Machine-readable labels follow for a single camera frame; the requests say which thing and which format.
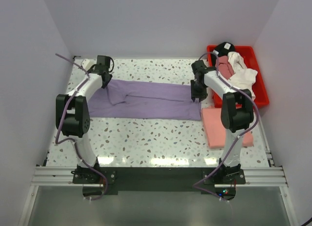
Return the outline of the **lavender purple t-shirt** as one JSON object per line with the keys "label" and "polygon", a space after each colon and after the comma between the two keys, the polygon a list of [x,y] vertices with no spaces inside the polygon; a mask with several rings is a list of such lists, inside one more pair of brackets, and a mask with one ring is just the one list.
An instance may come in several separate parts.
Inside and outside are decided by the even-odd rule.
{"label": "lavender purple t-shirt", "polygon": [[96,118],[201,120],[201,103],[191,100],[189,85],[111,80],[88,108]]}

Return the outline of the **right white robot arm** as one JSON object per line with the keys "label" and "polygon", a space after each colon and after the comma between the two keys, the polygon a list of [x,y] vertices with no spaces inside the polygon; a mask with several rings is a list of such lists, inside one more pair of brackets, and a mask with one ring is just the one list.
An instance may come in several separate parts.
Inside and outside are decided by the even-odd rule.
{"label": "right white robot arm", "polygon": [[192,101],[203,101],[207,98],[206,88],[211,88],[221,99],[220,119],[226,130],[224,152],[220,165],[225,167],[217,171],[220,182],[227,184],[234,178],[231,167],[240,164],[240,150],[243,136],[254,121],[254,102],[248,89],[238,89],[231,85],[216,69],[208,67],[203,60],[191,64],[194,79],[191,80]]}

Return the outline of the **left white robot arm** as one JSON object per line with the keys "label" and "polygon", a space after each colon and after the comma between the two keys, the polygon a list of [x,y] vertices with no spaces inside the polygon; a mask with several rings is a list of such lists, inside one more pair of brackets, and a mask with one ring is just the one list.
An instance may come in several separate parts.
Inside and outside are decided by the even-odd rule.
{"label": "left white robot arm", "polygon": [[88,101],[97,90],[109,84],[115,62],[109,56],[98,55],[95,63],[83,60],[80,65],[75,62],[73,65],[82,70],[85,76],[74,89],[56,97],[55,144],[70,141],[74,146],[78,166],[86,168],[84,178],[90,183],[96,183],[101,178],[101,171],[95,168],[98,159],[88,136],[91,123]]}

